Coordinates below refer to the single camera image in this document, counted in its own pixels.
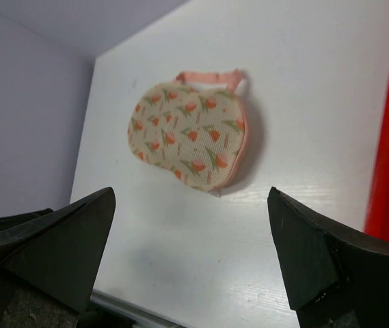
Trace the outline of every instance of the pink strap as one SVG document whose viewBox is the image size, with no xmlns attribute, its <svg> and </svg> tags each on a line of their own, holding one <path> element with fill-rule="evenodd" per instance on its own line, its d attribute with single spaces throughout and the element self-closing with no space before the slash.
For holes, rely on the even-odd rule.
<svg viewBox="0 0 389 328">
<path fill-rule="evenodd" d="M 234 92 L 243 77 L 243 73 L 241 73 L 239 70 L 234 70 L 233 72 L 222 74 L 181 72 L 174 80 L 181 82 L 198 82 L 207 84 L 227 83 L 226 89 Z"/>
</svg>

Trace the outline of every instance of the beige fabric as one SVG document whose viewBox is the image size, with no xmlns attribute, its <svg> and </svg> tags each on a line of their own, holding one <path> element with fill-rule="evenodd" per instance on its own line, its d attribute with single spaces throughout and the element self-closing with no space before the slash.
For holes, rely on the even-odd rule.
<svg viewBox="0 0 389 328">
<path fill-rule="evenodd" d="M 244 134 L 244 114 L 232 92 L 197 92 L 180 83 L 148 90 L 128 127 L 129 146 L 139 160 L 203 191 L 232 178 Z"/>
</svg>

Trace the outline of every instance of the white surface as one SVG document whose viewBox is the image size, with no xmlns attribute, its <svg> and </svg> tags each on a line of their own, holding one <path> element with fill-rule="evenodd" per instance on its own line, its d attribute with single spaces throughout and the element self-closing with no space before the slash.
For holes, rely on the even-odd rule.
<svg viewBox="0 0 389 328">
<path fill-rule="evenodd" d="M 251 78 L 252 137 L 222 198 L 131 155 L 149 87 L 236 67 Z M 99 57 L 72 192 L 116 192 L 95 289 L 187 327 L 298 327 L 267 194 L 362 229 L 388 76 L 386 0 L 192 0 Z"/>
</svg>

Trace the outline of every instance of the patterned pouch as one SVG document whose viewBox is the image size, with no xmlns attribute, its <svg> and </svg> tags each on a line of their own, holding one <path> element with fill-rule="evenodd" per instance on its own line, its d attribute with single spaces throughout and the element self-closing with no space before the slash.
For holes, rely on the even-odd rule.
<svg viewBox="0 0 389 328">
<path fill-rule="evenodd" d="M 230 184 L 247 144 L 245 109 L 234 93 L 243 75 L 182 72 L 148 90 L 133 111 L 129 147 L 141 161 L 167 169 L 187 186 Z M 198 92 L 184 82 L 227 83 Z"/>
</svg>

